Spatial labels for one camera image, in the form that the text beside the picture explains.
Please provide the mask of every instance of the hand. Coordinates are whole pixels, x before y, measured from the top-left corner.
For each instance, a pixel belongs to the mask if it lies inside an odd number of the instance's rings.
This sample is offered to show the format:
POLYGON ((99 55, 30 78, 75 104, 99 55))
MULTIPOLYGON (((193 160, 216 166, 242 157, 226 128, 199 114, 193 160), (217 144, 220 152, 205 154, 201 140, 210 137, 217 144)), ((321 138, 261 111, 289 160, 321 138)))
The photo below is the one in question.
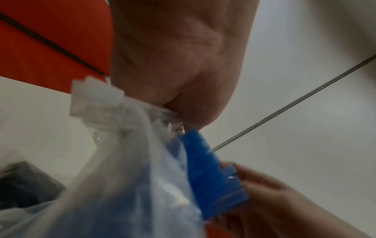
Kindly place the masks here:
POLYGON ((368 238, 281 181, 231 165, 250 201, 210 222, 235 238, 368 238))
POLYGON ((111 82, 202 128, 237 84, 259 0, 110 0, 111 82))

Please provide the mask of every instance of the clear plastic bag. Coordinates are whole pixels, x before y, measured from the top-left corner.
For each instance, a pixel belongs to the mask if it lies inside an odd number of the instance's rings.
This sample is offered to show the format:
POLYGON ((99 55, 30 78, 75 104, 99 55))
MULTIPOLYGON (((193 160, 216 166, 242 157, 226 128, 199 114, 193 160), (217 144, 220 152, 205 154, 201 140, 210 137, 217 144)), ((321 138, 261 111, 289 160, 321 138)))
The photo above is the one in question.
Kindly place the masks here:
POLYGON ((184 147, 169 143, 172 112, 86 79, 74 82, 71 115, 95 129, 98 148, 27 237, 204 237, 184 147))

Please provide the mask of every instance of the white wall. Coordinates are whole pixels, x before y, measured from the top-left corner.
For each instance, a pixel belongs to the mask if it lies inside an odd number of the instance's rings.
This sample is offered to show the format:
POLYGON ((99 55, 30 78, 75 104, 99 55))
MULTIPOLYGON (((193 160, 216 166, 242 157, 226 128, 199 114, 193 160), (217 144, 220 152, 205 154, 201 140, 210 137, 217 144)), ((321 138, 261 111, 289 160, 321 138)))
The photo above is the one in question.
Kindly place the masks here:
POLYGON ((354 14, 341 0, 261 0, 234 96, 202 130, 211 146, 376 54, 354 14))
POLYGON ((217 151, 376 237, 376 60, 217 151))
POLYGON ((89 130, 69 116, 71 95, 0 77, 0 154, 15 149, 63 183, 79 172, 95 149, 89 130))

